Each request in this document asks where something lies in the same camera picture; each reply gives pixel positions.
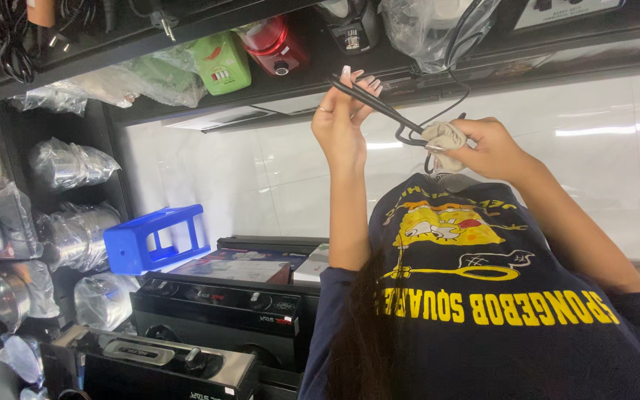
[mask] red blender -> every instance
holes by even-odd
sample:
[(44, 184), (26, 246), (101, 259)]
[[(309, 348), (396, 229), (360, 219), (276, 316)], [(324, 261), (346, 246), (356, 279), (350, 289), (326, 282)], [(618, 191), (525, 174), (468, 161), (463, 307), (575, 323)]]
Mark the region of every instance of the red blender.
[(270, 75), (283, 76), (308, 63), (306, 51), (281, 16), (249, 23), (234, 31), (246, 51)]

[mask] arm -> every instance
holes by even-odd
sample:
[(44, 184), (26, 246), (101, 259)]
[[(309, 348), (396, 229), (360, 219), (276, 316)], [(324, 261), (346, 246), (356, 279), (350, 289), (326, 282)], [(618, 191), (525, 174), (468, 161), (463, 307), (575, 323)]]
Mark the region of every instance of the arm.
[[(342, 83), (353, 83), (374, 96), (381, 92), (380, 81), (369, 76), (355, 82), (362, 70), (342, 71)], [(360, 124), (372, 109), (336, 88), (330, 89), (315, 112), (311, 129), (330, 166), (330, 265), (359, 270), (369, 259), (367, 191), (364, 166), (367, 143)]]
[(640, 274), (631, 261), (562, 189), (547, 167), (520, 149), (502, 123), (495, 118), (451, 123), (477, 145), (447, 154), (484, 177), (515, 186), (550, 246), (576, 272), (591, 277), (605, 290), (640, 292)]

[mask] white tile wall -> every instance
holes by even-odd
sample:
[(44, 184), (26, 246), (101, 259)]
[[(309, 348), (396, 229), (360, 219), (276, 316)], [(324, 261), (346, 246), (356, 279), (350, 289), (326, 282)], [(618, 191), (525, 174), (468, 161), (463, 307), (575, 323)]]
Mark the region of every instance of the white tile wall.
[[(419, 123), (452, 101), (400, 112)], [(640, 76), (470, 96), (445, 120), (462, 112), (500, 119), (627, 256), (640, 260)], [(423, 170), (425, 150), (396, 141), (396, 127), (378, 113), (363, 125), (368, 215), (389, 189)], [(148, 123), (127, 135), (137, 215), (200, 203), (212, 243), (234, 233), (329, 234), (329, 170), (310, 122), (210, 134)]]

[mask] woman's hand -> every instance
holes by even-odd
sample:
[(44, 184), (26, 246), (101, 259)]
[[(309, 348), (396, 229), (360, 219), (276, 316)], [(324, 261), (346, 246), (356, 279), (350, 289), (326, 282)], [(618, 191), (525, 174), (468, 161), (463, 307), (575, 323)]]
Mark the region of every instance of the woman's hand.
[(451, 124), (477, 145), (474, 149), (466, 144), (456, 150), (446, 150), (446, 155), (466, 164), (483, 177), (515, 184), (532, 176), (533, 172), (549, 174), (542, 162), (520, 149), (497, 119), (453, 120)]
[[(373, 76), (356, 82), (363, 70), (351, 73), (350, 67), (342, 69), (340, 81), (347, 86), (362, 87), (379, 96), (382, 87)], [(367, 159), (367, 143), (360, 132), (360, 124), (372, 113), (372, 108), (332, 87), (320, 102), (310, 128), (322, 147), (330, 166), (336, 174), (364, 173)]]

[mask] blue plastic stand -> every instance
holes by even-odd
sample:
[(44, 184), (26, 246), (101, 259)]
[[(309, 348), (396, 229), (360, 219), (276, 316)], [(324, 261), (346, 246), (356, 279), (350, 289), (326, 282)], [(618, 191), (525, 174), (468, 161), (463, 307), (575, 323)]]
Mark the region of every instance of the blue plastic stand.
[[(204, 208), (201, 204), (178, 209), (165, 207), (108, 228), (103, 232), (102, 237), (105, 241), (111, 271), (124, 275), (141, 275), (145, 271), (158, 270), (210, 251), (209, 243), (199, 247), (194, 229), (194, 216), (203, 212)], [(163, 248), (159, 242), (158, 231), (185, 221), (189, 228), (191, 249), (179, 253), (174, 246)], [(147, 236), (150, 233), (154, 235), (156, 247), (152, 251), (147, 250)]]

